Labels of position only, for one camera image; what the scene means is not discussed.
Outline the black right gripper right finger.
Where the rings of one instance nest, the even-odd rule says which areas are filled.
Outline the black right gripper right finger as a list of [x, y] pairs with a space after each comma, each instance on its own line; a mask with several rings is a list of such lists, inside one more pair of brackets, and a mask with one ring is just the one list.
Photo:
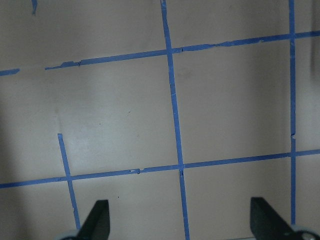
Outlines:
[[296, 232], [263, 197], [250, 199], [250, 230], [256, 240], [297, 240]]

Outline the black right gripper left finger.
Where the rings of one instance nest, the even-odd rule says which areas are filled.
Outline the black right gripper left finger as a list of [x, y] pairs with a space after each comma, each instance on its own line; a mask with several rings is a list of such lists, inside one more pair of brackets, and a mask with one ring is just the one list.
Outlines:
[[77, 233], [80, 240], [107, 240], [110, 236], [109, 201], [97, 200]]

